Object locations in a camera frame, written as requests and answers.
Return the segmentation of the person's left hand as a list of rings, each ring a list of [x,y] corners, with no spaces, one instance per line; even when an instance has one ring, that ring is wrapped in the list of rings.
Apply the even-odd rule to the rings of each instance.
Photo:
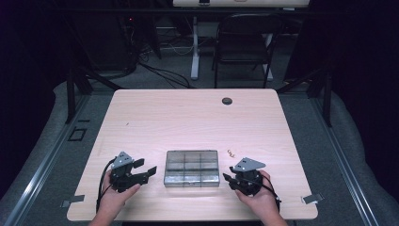
[[[140,189],[140,185],[134,185],[119,193],[118,191],[114,190],[110,184],[110,174],[110,170],[105,173],[104,190],[100,201],[98,214],[113,220],[116,218],[125,203],[137,193],[137,191]]]

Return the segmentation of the white desk with legs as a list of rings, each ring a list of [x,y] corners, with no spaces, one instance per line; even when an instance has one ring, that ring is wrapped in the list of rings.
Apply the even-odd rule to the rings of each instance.
[[[181,9],[193,8],[282,8],[293,11],[297,8],[307,8],[311,0],[172,0],[173,7]],[[199,79],[200,52],[198,35],[198,16],[193,22],[193,55],[191,79]]]

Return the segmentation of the clear plastic compartment box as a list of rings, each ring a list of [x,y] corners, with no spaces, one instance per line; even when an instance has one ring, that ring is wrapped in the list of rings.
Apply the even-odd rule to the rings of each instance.
[[[219,187],[216,150],[168,151],[165,187]]]

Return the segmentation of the black frame crossbar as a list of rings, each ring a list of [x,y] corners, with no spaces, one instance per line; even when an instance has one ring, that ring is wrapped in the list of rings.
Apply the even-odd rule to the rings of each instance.
[[[90,13],[114,15],[167,15],[167,16],[198,16],[198,15],[228,15],[233,13],[276,13],[286,15],[307,15],[308,11],[282,10],[266,8],[51,8],[56,13]]]

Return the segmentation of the grey tape strip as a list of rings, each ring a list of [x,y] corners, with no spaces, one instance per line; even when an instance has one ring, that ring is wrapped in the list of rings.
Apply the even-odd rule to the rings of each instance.
[[[305,204],[311,204],[311,203],[317,204],[318,202],[322,201],[323,199],[324,199],[324,196],[321,193],[311,194],[309,196],[302,197],[302,201]]]
[[[74,202],[82,202],[84,200],[85,196],[84,195],[78,195],[78,196],[72,196],[68,200],[64,200],[61,204],[61,208],[67,208],[69,207],[72,203]]]

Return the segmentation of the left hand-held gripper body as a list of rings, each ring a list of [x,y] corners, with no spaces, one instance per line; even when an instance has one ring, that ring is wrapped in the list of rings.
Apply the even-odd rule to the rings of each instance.
[[[123,192],[131,186],[128,185],[135,167],[134,159],[126,152],[120,152],[111,165],[110,184],[118,192]]]

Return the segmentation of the aluminium floor rail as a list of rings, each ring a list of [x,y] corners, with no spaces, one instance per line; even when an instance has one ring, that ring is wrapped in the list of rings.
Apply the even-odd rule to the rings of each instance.
[[[81,226],[68,220],[72,196],[88,160],[96,119],[88,114],[89,96],[78,99],[70,123],[64,122],[66,102],[56,101],[50,120],[21,173],[0,201],[0,226]]]
[[[338,168],[340,169],[341,175],[345,181],[346,187],[352,197],[354,204],[356,205],[359,215],[363,221],[364,226],[380,226],[378,220],[373,212],[359,181],[352,170],[346,155],[343,152],[342,145],[336,137],[334,128],[328,126],[322,114],[322,106],[317,99],[310,99],[312,108],[317,116],[317,119],[321,122],[325,133],[327,134],[328,140],[332,146],[332,153]]]

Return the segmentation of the black folding chair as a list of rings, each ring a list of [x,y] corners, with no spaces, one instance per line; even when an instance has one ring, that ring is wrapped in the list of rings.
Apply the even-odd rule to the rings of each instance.
[[[233,14],[224,18],[216,31],[212,70],[214,87],[218,85],[219,65],[265,65],[263,88],[266,87],[277,36],[284,26],[276,14]]]

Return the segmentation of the dark computer tower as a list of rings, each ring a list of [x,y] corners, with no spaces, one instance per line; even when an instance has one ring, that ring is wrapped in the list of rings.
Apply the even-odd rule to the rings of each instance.
[[[126,71],[135,67],[115,16],[82,14],[75,16],[74,22],[94,68]]]

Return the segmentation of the person's right hand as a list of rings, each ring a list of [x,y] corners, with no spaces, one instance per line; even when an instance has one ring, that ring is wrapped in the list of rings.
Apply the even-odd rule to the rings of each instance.
[[[262,221],[262,218],[280,216],[275,197],[271,191],[262,187],[261,190],[253,197],[244,195],[241,191],[236,190],[235,194],[238,199],[247,205],[252,212]]]

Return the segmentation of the black metal stand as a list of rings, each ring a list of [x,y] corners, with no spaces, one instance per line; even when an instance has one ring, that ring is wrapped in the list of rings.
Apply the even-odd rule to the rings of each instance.
[[[330,120],[330,109],[331,109],[331,96],[332,96],[332,75],[327,69],[316,69],[315,71],[306,74],[303,77],[297,78],[292,82],[288,82],[282,88],[277,89],[277,93],[285,93],[300,84],[311,80],[311,84],[307,89],[307,95],[309,98],[316,98],[321,90],[323,94],[322,104],[322,118],[328,127],[331,127]]]
[[[92,78],[113,90],[122,89],[121,86],[109,81],[105,77],[86,67],[71,69],[67,74],[66,80],[68,104],[68,117],[66,123],[70,123],[76,113],[75,89],[78,89],[83,95],[90,95],[93,91],[93,87],[88,81],[89,78]]]

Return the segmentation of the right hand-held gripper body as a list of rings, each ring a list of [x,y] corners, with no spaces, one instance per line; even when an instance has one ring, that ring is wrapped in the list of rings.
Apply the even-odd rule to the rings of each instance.
[[[265,163],[250,159],[248,157],[242,158],[235,166],[236,170],[233,179],[237,181],[238,189],[247,196],[256,195],[263,183],[262,175],[259,169],[264,168]]]

